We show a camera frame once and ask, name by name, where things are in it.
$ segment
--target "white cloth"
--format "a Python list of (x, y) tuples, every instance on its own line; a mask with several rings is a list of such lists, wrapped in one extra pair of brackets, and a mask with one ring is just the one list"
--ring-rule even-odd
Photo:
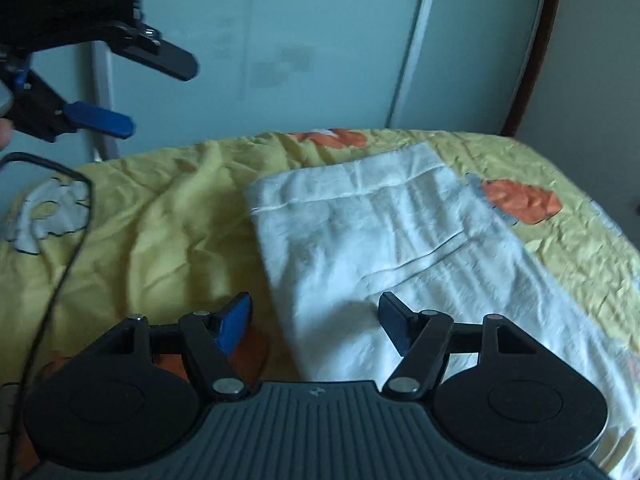
[[(429, 146), (267, 176), (246, 198), (274, 307), (306, 380), (385, 382), (400, 361), (376, 317), (386, 290), (456, 322), (497, 312), (600, 389), (609, 422), (599, 450), (606, 456), (596, 460), (620, 462), (614, 478), (640, 476), (628, 352)], [(452, 358), (448, 375), (475, 362)]]

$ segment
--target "bed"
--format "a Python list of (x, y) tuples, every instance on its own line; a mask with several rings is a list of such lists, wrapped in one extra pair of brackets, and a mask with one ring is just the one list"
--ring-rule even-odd
[[(586, 315), (629, 350), (629, 370), (640, 376), (635, 358), (640, 351), (640, 254), (601, 208), (516, 140), (404, 130), (265, 133), (81, 168), (95, 183), (94, 223), (60, 299), (42, 364), (55, 352), (77, 353), (127, 314), (144, 314), (156, 324), (175, 322), (187, 312), (216, 309), (246, 290), (254, 298), (254, 324), (271, 340), (263, 377), (298, 380), (271, 304), (243, 191), (270, 174), (339, 164), (421, 142), (461, 180), (509, 179), (555, 193), (559, 212), (533, 224), (517, 222), (512, 229)], [(56, 186), (71, 188), (72, 183)], [(65, 233), (51, 230), (33, 240), (28, 232), (26, 238), (15, 230), (9, 236), (5, 225), (0, 243), (0, 383), (18, 377), (46, 299), (78, 241), (79, 233), (68, 231), (79, 231), (86, 223), (82, 199), (77, 195), (72, 200), (80, 208), (78, 225)], [(609, 443), (601, 461), (607, 470), (621, 463), (634, 439), (633, 433), (619, 435)]]

